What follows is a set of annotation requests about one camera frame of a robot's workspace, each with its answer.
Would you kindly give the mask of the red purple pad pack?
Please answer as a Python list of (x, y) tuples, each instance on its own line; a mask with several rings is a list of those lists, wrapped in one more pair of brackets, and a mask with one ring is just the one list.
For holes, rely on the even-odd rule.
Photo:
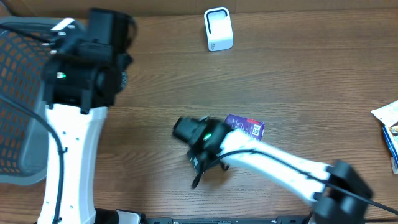
[(241, 129), (244, 133), (259, 141), (262, 140), (265, 123), (233, 114), (227, 115), (225, 123), (233, 129)]

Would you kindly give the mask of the white cream tube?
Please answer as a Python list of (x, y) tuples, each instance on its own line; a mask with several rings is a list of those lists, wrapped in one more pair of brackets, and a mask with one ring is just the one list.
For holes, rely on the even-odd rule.
[(397, 101), (371, 111), (383, 125), (393, 127), (397, 125)]

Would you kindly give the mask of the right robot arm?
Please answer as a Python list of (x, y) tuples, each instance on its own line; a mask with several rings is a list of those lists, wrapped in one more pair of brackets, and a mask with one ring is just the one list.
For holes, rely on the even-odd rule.
[(189, 146), (196, 188), (212, 167), (242, 167), (286, 188), (312, 207), (310, 223), (364, 223), (373, 192), (351, 165), (315, 162), (250, 137), (218, 119), (181, 117), (172, 134)]

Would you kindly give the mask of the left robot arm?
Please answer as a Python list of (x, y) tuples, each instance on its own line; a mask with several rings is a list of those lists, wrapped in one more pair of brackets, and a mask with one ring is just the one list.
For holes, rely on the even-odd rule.
[(121, 12), (91, 9), (86, 26), (66, 18), (50, 32), (51, 56), (42, 70), (49, 149), (38, 222), (139, 223), (138, 214), (96, 208), (93, 198), (98, 143), (127, 82), (136, 23)]

